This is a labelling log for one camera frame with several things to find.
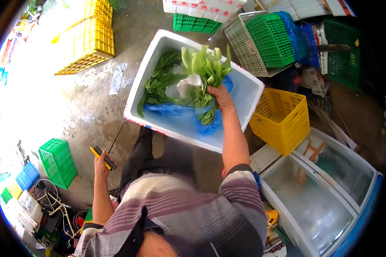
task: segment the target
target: man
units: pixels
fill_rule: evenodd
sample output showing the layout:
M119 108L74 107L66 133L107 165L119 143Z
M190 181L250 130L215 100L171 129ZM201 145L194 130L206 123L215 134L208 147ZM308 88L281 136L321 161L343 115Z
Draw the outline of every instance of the man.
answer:
M226 88L208 87L224 127L219 194L196 190L192 153L166 138L163 156L152 155L152 131L141 127L122 170L114 210L103 151L95 158L93 222L83 227L77 256L261 256L267 221L249 149Z

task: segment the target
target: striped shirt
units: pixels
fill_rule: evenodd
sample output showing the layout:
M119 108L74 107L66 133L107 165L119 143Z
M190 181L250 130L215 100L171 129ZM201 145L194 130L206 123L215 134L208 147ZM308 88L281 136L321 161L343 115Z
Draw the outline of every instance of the striped shirt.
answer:
M267 220L246 164L229 171L219 194L200 193L183 179L149 173L123 189L121 196L104 226L85 224L74 255L135 256L130 253L138 248L129 248L128 241L140 241L138 229L160 234L179 256L263 254Z

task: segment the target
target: blue plastic crate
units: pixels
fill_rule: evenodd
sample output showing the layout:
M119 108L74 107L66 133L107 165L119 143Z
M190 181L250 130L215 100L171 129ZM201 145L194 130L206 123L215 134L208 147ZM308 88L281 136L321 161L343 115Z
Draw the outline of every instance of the blue plastic crate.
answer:
M314 66L320 69L319 53L317 52L316 40L314 39L314 33L312 29L312 23L302 22L297 25L297 29L302 35L305 42L308 55L306 59L302 61L302 64Z
M15 180L21 190L29 190L34 183L40 178L39 173L31 162L27 163L23 170L16 176Z

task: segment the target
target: wet floor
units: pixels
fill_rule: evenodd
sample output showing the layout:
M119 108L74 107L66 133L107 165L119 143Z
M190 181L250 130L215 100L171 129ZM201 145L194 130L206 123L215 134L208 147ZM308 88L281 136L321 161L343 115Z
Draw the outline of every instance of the wet floor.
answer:
M173 31L173 14L163 12L161 0L127 1L127 8L113 12L116 56L75 75L54 76L55 45L50 42L62 31L63 12L55 0L50 0L40 25L12 58L6 89L0 92L0 149L4 151L21 140L41 176L46 176L37 149L53 137L67 140L78 177L68 190L60 191L66 203L86 208L93 203L94 155L89 147L111 148L118 167L129 156L139 125L123 119L127 96L157 30ZM220 47L225 55L227 39L221 30L214 35L176 33L210 48ZM237 62L234 53L232 60ZM122 85L117 95L109 95L113 72L122 63L126 63ZM18 108L8 108L10 103L17 103ZM252 135L250 128L247 130L254 152L263 142ZM192 147L199 189L218 192L221 155ZM154 157L163 151L161 134L154 135L153 151ZM110 172L109 189L118 187L119 182L119 170Z

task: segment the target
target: bicycle wheel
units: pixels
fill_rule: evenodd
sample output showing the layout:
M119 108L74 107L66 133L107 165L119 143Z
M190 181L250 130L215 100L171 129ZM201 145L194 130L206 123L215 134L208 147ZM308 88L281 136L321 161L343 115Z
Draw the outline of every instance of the bicycle wheel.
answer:
M33 193L35 194L36 199L43 197L47 193L47 195L51 194L54 198L60 201L57 187L46 178L41 178L36 182ZM38 202L41 207L45 209L52 209L52 207L54 208L57 204L57 202L50 196L44 197L38 200Z

